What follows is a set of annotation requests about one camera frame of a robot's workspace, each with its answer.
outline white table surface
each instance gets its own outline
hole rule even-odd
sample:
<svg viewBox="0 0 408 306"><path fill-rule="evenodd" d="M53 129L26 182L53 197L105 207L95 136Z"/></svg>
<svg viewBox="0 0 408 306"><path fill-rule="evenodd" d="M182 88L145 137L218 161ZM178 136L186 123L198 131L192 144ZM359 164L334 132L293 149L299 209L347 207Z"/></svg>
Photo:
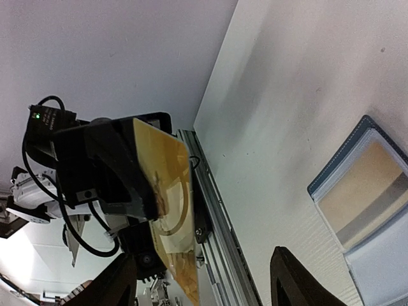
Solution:
<svg viewBox="0 0 408 306"><path fill-rule="evenodd" d="M406 1L239 0L194 128L264 305L277 245L361 305L306 188L366 113L408 150Z"/></svg>

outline stitched border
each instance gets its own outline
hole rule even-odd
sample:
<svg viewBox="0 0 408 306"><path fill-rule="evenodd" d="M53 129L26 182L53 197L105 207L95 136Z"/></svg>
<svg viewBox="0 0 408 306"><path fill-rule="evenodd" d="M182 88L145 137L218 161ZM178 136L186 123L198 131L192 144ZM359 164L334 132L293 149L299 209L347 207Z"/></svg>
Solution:
<svg viewBox="0 0 408 306"><path fill-rule="evenodd" d="M340 147L339 151L336 152L336 154L330 159L329 163L323 168L322 172L312 181L312 183L307 187L307 191L309 195L313 198L312 196L312 188L319 182L319 180L326 175L326 172L329 170L330 166L337 162L339 156L341 153L343 153L344 149L347 147L349 142L354 138L355 134L360 131L360 128L362 125L368 123L368 128L375 129L388 143L389 145L395 150L395 152L402 158L402 160L408 164L408 157L405 154L405 152L388 136L387 133L381 127L375 123L375 121L368 115L364 115L363 118L361 118L360 122L358 125L354 128L353 132L347 137L346 141L342 144Z"/></svg>
<svg viewBox="0 0 408 306"><path fill-rule="evenodd" d="M362 120L360 120L360 123L357 125L357 127L354 129L354 131L347 137L347 140L345 143L343 143L342 147L340 148L340 150L332 157L332 159L330 160L330 162L324 167L323 171L313 180L313 182L308 186L307 190L310 192L310 190L313 188L313 186L319 181L319 179L321 179L321 177L328 171L329 167L337 160L337 158L339 157L339 155L343 152L343 150L345 149L345 147L349 144L349 142L351 141L351 139L354 137L354 135L359 131L360 127L366 122L368 121L369 123L371 123L369 121L369 119L367 117L362 118Z"/></svg>

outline black cable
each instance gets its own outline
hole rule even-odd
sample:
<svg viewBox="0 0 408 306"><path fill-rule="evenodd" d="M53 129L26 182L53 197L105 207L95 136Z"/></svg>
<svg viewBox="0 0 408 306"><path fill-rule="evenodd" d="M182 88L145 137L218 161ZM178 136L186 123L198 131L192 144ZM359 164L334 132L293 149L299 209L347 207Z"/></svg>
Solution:
<svg viewBox="0 0 408 306"><path fill-rule="evenodd" d="M31 178L33 179L34 183L42 190L44 191L48 196L50 196L53 200L58 201L58 197L49 191L36 177L34 174L33 170L30 167L30 164L28 163L28 158L27 158L27 151L26 151L26 136L24 135L23 139L23 146L22 146L22 155L23 155L23 163L25 168L27 169L28 173L30 174Z"/></svg>
<svg viewBox="0 0 408 306"><path fill-rule="evenodd" d="M61 98L57 97L57 96L48 96L44 99L42 99L40 102L38 102L38 105L43 105L44 103L46 103L47 101L50 100L55 100L57 101L59 108L62 111L62 115L64 115L65 112L65 105L64 102L62 102ZM31 178L33 179L34 183L36 183L36 185L42 190L44 191L48 196L50 196L53 200L58 201L58 197L52 193L51 191L49 191L36 177L36 175L34 174L33 170L31 169L30 164L28 163L28 158L27 158L27 140L26 140L26 134L23 137L23 144L22 144L22 157L23 157L23 163L24 166L27 170L27 172L30 174Z"/></svg>
<svg viewBox="0 0 408 306"><path fill-rule="evenodd" d="M42 99L40 102L38 102L38 105L44 105L46 102L48 102L48 101L50 101L50 100L57 101L57 103L58 103L58 105L59 105L59 108L60 108L63 112L65 112L64 102L62 102L62 100L61 100L59 97L57 97L57 96L48 96L48 97Z"/></svg>
<svg viewBox="0 0 408 306"><path fill-rule="evenodd" d="M64 204L64 201L62 199L62 193L61 193L61 187L59 185L58 182L58 177L57 177L57 182L53 182L56 186L57 186L57 194L58 194L58 204L59 204L59 209L61 209L61 214L62 214L62 218L64 219L64 222L67 226L67 228L69 229L69 231L71 232L71 234L74 236L74 238L78 241L78 243L88 252L90 252L91 254L98 256L98 257L112 257L113 255L115 255L117 253L117 251L119 250L119 241L117 240L117 238L114 240L115 242L115 246L113 247L112 250L108 251L108 252L102 252L99 250L94 249L93 247L91 247L89 244L87 244L82 238L81 236L78 234L78 232L75 230L75 228L73 227L68 213L66 211L66 207Z"/></svg>
<svg viewBox="0 0 408 306"><path fill-rule="evenodd" d="M101 216L96 212L95 206L92 202L88 203L89 209L91 210L91 214L95 217L95 219L99 222L99 224L105 229L105 231L110 231L111 228L104 222Z"/></svg>
<svg viewBox="0 0 408 306"><path fill-rule="evenodd" d="M38 105L43 105L44 103L46 103L47 101L50 100L55 100L57 101L61 111L62 111L62 116L64 116L64 112L65 112L65 106L64 103L62 102L62 100L57 97L57 96L48 96L44 99L42 99ZM88 252L90 252L91 254L95 255L95 256L99 256L99 257L112 257L113 255L115 255L117 253L117 251L119 250L119 240L117 238L114 239L115 242L115 246L113 247L112 250L108 251L108 252L102 252L99 250L94 249L93 247L91 247L89 244L87 244L82 238L81 236L78 234L78 232L75 230L75 228L73 227L68 213L66 211L66 207L65 204L66 202L64 201L63 197L62 197L62 192L61 192L61 187L59 185L59 181L58 181L58 176L56 176L57 181L54 182L54 180L49 177L48 175L44 175L44 177L46 177L57 189L57 196L52 193L51 191L49 191L36 177L36 175L34 174L33 170L31 169L29 163L28 163L28 158L27 158L27 150L26 150L26 135L24 135L23 138L23 144L22 144L22 157L23 157L23 163L24 166L26 167L28 173L30 174L31 178L33 179L33 181L36 183L36 185L42 190L44 191L47 195L49 195L53 200L57 201L59 204L59 208L61 210L61 214L62 214L62 218L65 221L65 224L67 226L67 228L69 229L69 231L71 232L71 234L74 236L74 238L78 241L78 243ZM104 229L109 228L106 223L102 220L102 218L98 215L98 213L96 213L93 205L89 205L89 208L92 209L95 212L92 212L92 214L94 214L94 217L98 220L98 222L102 225L102 227L104 227Z"/></svg>
<svg viewBox="0 0 408 306"><path fill-rule="evenodd" d="M201 163L201 159L198 156L195 156L195 155L190 156L190 158L194 158L195 160L197 160L196 164L193 166L193 170L197 169L197 167Z"/></svg>

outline white surface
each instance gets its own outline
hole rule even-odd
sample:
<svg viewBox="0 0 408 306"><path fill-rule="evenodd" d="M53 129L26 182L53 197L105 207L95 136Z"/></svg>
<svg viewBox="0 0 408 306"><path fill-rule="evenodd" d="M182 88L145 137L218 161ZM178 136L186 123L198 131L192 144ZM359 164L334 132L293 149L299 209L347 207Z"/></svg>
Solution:
<svg viewBox="0 0 408 306"><path fill-rule="evenodd" d="M0 187L22 164L27 107L60 96L81 119L170 112L191 128L237 0L0 4Z"/></svg>
<svg viewBox="0 0 408 306"><path fill-rule="evenodd" d="M408 296L408 207L367 243L346 255L366 306Z"/></svg>
<svg viewBox="0 0 408 306"><path fill-rule="evenodd" d="M68 294L94 279L114 258L99 258L80 248L73 268L72 254L62 242L63 224L60 219L51 224L28 224L9 239L0 239L0 271L30 293L45 290ZM93 247L107 251L113 244L103 233L92 218L85 224L82 237Z"/></svg>
<svg viewBox="0 0 408 306"><path fill-rule="evenodd" d="M205 266L198 269L198 293L200 295L200 306L216 306L214 292L208 277ZM188 299L181 287L174 281L170 281L171 285L168 287L168 294L172 301L177 296L183 306L193 306L193 303Z"/></svg>
<svg viewBox="0 0 408 306"><path fill-rule="evenodd" d="M34 303L26 299L17 298L10 293L10 290L12 290L11 287L0 282L0 306L35 306Z"/></svg>
<svg viewBox="0 0 408 306"><path fill-rule="evenodd" d="M264 305L285 245L361 305L306 187L365 113L408 149L406 1L240 0L194 127Z"/></svg>
<svg viewBox="0 0 408 306"><path fill-rule="evenodd" d="M153 306L151 292L149 288L143 290L143 294L138 295L139 306Z"/></svg>

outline blue binder edge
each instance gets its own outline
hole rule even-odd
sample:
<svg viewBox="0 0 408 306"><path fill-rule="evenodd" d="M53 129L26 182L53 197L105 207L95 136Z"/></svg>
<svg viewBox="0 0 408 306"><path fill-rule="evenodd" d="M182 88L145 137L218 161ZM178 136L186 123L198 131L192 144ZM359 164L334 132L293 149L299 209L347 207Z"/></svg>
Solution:
<svg viewBox="0 0 408 306"><path fill-rule="evenodd" d="M313 199L314 192L321 184L334 172L339 164L343 162L348 153L358 143L360 138L368 129L375 129L395 150L395 152L408 164L407 155L401 148L384 132L384 130L368 115L364 115L353 132L347 137L342 146L337 150L335 155L330 159L328 164L320 171L319 175L307 186L307 192Z"/></svg>

